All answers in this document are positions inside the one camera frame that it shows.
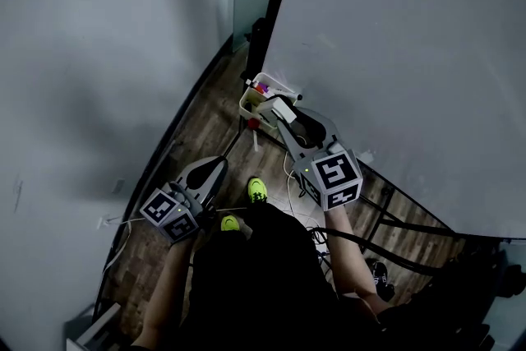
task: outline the red object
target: red object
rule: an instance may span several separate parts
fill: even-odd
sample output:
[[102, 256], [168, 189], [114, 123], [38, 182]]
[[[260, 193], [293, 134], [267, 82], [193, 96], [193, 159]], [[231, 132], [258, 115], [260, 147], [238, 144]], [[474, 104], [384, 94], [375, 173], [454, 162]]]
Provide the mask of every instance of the red object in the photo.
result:
[[251, 118], [251, 119], [248, 121], [248, 126], [249, 126], [253, 131], [255, 131], [255, 130], [260, 126], [260, 121], [257, 120], [256, 118]]

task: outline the neon yellow shoe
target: neon yellow shoe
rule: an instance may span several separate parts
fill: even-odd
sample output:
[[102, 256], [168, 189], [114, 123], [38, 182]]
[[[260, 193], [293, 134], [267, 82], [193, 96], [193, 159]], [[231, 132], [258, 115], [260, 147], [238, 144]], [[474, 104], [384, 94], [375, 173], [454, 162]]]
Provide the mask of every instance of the neon yellow shoe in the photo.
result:
[[251, 203], [266, 202], [266, 186], [260, 178], [251, 178], [248, 181], [247, 189]]
[[227, 215], [221, 220], [221, 231], [239, 231], [239, 223], [235, 216]]

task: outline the wooden floor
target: wooden floor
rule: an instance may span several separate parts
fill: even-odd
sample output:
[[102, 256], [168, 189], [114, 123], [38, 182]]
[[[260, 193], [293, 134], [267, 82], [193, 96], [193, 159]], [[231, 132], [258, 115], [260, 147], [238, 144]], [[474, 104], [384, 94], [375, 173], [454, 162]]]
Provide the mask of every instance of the wooden floor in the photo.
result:
[[[244, 69], [245, 61], [245, 50], [221, 60], [179, 125], [176, 145], [164, 174], [157, 178], [157, 183], [175, 179], [187, 164], [199, 158], [221, 155], [226, 151], [238, 130], [238, 101], [242, 93], [239, 75]], [[228, 154], [228, 174], [215, 199], [218, 209], [242, 206], [247, 180], [256, 175], [267, 185], [269, 202], [283, 211], [290, 212], [287, 176], [283, 171], [284, 152], [262, 137], [259, 137], [258, 143], [260, 150], [256, 153], [251, 131], [245, 129]], [[363, 175], [362, 194], [383, 205], [385, 195], [382, 194], [382, 190], [386, 184], [365, 169]], [[323, 226], [322, 211], [317, 209], [308, 195], [298, 197], [300, 190], [293, 179], [290, 181], [290, 191], [297, 218], [306, 226], [312, 227], [316, 223]], [[360, 200], [346, 209], [355, 233], [366, 238], [375, 224], [378, 211]], [[441, 226], [398, 192], [393, 195], [388, 211], [405, 222]], [[149, 223], [137, 221], [132, 224], [133, 230], [127, 246], [109, 270], [108, 279], [103, 286], [103, 298], [121, 304], [123, 310], [120, 328], [125, 335], [134, 339], [141, 331], [145, 308], [163, 268], [169, 244]], [[463, 241], [383, 225], [376, 232], [373, 242], [400, 256], [430, 266], [442, 266], [464, 246]], [[370, 252], [366, 252], [365, 255], [374, 256]], [[396, 295], [391, 300], [393, 304], [407, 302], [411, 295], [430, 279], [382, 258], [380, 260], [386, 263], [390, 282], [395, 286]], [[191, 271], [187, 281], [187, 293], [190, 282]]]

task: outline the white basket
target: white basket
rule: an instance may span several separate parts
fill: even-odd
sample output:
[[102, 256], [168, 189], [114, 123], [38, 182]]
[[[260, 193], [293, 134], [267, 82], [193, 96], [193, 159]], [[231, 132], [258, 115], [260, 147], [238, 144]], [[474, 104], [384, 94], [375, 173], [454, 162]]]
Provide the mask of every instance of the white basket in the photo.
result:
[[[270, 88], [276, 88], [278, 90], [287, 91], [290, 93], [294, 93], [293, 90], [290, 90], [285, 85], [277, 82], [276, 79], [274, 79], [272, 76], [267, 75], [266, 73], [258, 73], [254, 80], [252, 82], [260, 82], [262, 84], [265, 84], [269, 86]], [[245, 118], [246, 120], [250, 120], [251, 118], [254, 118], [255, 120], [259, 120], [260, 122], [260, 129], [264, 130], [265, 132], [269, 134], [273, 134], [277, 131], [277, 127], [271, 126], [269, 123], [267, 123], [265, 120], [261, 119], [261, 116], [257, 113], [249, 112], [247, 109], [245, 109], [245, 104], [250, 103], [252, 104], [252, 110], [256, 110], [257, 106], [264, 101], [266, 101], [267, 98], [265, 98], [264, 95], [260, 94], [258, 91], [254, 90], [251, 86], [247, 88], [241, 99], [239, 100], [239, 114]], [[295, 99], [291, 99], [293, 104], [296, 104]]]

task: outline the sneaker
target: sneaker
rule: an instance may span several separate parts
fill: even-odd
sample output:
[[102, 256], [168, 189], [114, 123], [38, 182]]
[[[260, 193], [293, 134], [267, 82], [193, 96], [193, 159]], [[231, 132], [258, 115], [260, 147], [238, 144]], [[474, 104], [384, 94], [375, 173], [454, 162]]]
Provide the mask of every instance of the sneaker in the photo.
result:
[[239, 231], [239, 223], [235, 216], [227, 215], [221, 220], [221, 231]]
[[366, 263], [375, 281], [376, 293], [386, 302], [395, 296], [395, 287], [387, 280], [387, 266], [376, 259], [366, 259]]
[[266, 186], [260, 178], [251, 178], [248, 181], [247, 189], [251, 203], [266, 202]]

